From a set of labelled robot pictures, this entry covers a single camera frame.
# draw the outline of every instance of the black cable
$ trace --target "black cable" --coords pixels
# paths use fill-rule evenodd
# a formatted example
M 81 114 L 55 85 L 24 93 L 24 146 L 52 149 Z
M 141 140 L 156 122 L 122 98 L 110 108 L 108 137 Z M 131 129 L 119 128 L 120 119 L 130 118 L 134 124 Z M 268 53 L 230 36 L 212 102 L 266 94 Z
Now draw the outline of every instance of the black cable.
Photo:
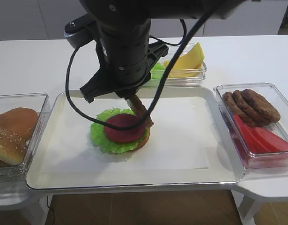
M 172 44 L 172 43 L 169 43 L 169 42 L 165 42 L 165 41 L 163 41 L 163 40 L 161 40 L 161 39 L 158 39 L 157 37 L 154 37 L 153 35 L 149 35 L 149 38 L 155 39 L 155 40 L 157 40 L 157 41 L 161 41 L 161 42 L 165 43 L 166 45 L 170 45 L 170 46 L 178 46 L 178 45 L 180 45 L 180 44 L 183 42 L 183 40 L 185 39 L 186 34 L 187 34 L 187 29 L 186 29 L 185 21 L 184 21 L 183 19 L 180 19 L 180 22 L 181 22 L 181 25 L 182 25 L 182 27 L 183 27 L 183 36 L 182 36 L 182 39 L 180 40 L 179 43 L 177 43 L 177 44 Z
M 49 202 L 49 199 L 48 199 L 48 196 L 47 196 L 47 207 L 48 207 L 48 209 L 50 209 L 50 210 L 53 212 L 53 222 L 52 222 L 52 225 L 54 225 L 54 223 L 55 223 L 55 212 L 54 212 L 54 209 L 49 206 L 48 202 Z
M 84 114 L 83 112 L 81 112 L 72 102 L 70 94 L 69 94 L 69 75 L 70 75 L 70 70 L 71 70 L 71 66 L 72 66 L 72 62 L 74 59 L 74 56 L 76 55 L 77 51 L 80 49 L 80 47 L 77 47 L 74 52 L 72 53 L 72 56 L 70 58 L 69 61 L 69 65 L 67 68 L 67 73 L 66 73 L 66 85 L 65 85 L 65 92 L 66 92 L 66 97 L 67 100 L 69 102 L 69 104 L 72 106 L 72 108 L 82 117 L 101 124 L 103 126 L 112 128 L 114 130 L 131 130 L 134 129 L 136 127 L 138 127 L 139 125 L 141 125 L 142 123 L 144 123 L 146 121 L 146 119 L 150 116 L 151 112 L 153 111 L 153 109 L 156 106 L 156 103 L 158 101 L 158 99 L 161 96 L 162 90 L 164 88 L 164 85 L 166 83 L 166 80 L 169 76 L 170 71 L 172 70 L 173 66 L 175 65 L 176 61 L 178 60 L 179 56 L 181 55 L 181 53 L 183 52 L 183 50 L 185 49 L 186 45 L 190 42 L 191 38 L 195 35 L 195 33 L 200 29 L 200 27 L 206 22 L 206 20 L 222 5 L 222 3 L 225 0 L 217 0 L 215 1 L 214 5 L 212 5 L 212 7 L 210 9 L 208 9 L 204 15 L 195 23 L 195 25 L 191 28 L 191 30 L 189 31 L 189 33 L 186 35 L 185 39 L 182 41 L 181 45 L 179 46 L 179 48 L 177 49 L 177 51 L 175 52 L 174 56 L 172 57 L 171 61 L 169 62 L 168 66 L 166 67 L 162 78 L 159 82 L 158 88 L 156 90 L 155 96 L 152 100 L 151 105 L 149 106 L 149 108 L 147 109 L 147 112 L 143 115 L 143 117 L 135 124 L 129 126 L 129 127 L 118 127 L 118 126 L 114 126 L 110 123 L 106 123 L 97 119 L 94 119 L 86 114 Z

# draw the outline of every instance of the yellow cheese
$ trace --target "yellow cheese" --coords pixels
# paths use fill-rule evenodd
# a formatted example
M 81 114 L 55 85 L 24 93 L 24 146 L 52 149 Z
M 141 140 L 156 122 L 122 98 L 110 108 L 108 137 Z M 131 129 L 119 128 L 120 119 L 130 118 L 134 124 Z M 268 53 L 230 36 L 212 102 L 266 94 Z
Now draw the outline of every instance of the yellow cheese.
M 201 68 L 201 64 L 204 60 L 204 53 L 200 43 L 198 42 L 186 55 L 179 57 L 173 69 L 170 73 L 170 77 L 190 77 L 196 76 L 198 73 L 193 72 L 185 72 L 185 71 L 177 71 L 177 70 L 184 70 L 184 69 L 196 69 Z M 165 61 L 163 65 L 165 68 L 169 64 L 169 60 Z

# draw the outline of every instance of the white paper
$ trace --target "white paper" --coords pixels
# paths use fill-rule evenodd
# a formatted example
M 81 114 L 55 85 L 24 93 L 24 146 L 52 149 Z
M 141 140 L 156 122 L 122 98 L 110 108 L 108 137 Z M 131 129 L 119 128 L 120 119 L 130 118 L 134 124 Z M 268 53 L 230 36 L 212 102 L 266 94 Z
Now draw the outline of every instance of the white paper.
M 73 99 L 83 112 L 93 117 L 105 109 L 128 108 L 122 99 L 95 99 L 92 104 L 81 98 Z M 151 99 L 142 102 L 149 106 Z M 151 117 L 155 124 L 142 149 L 112 155 L 94 147 L 90 136 L 91 122 L 79 116 L 66 101 L 45 153 L 42 172 L 130 172 L 209 167 L 205 149 L 216 148 L 218 137 L 205 99 L 161 98 Z

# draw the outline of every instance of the white tray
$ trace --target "white tray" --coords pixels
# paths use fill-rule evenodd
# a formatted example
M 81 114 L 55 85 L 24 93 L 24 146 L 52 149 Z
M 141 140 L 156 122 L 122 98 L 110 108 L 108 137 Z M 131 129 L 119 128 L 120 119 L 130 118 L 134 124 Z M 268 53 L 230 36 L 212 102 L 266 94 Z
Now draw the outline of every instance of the white tray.
M 155 94 L 142 88 L 146 106 Z M 71 91 L 75 104 L 95 117 L 105 109 L 128 108 L 115 94 L 88 104 Z M 152 113 L 148 143 L 120 155 L 102 153 L 91 141 L 91 122 L 59 95 L 26 176 L 33 189 L 127 187 L 167 184 L 235 183 L 244 167 L 209 89 L 164 88 Z

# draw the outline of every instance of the white table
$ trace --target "white table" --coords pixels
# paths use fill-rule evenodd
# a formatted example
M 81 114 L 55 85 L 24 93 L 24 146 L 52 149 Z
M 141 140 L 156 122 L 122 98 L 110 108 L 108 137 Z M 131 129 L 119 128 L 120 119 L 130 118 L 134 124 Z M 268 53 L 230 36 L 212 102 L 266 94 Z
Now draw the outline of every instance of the white table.
M 179 39 L 166 40 L 177 42 Z M 195 37 L 192 40 L 198 41 L 208 68 L 203 86 L 212 89 L 221 84 L 269 82 L 288 99 L 288 35 Z M 52 105 L 56 96 L 64 91 L 72 51 L 65 40 L 0 41 L 0 95 L 47 92 Z M 81 87 L 98 67 L 93 42 L 81 48 L 75 57 L 70 89 Z M 261 202 L 288 201 L 288 169 L 248 170 L 245 178 L 232 189 L 245 195 L 239 211 L 243 223 L 252 223 L 250 219 Z M 0 208 L 19 206 L 19 203 L 23 207 L 28 199 L 37 195 L 25 189 L 23 195 L 12 193 L 3 198 L 5 189 L 0 190 Z

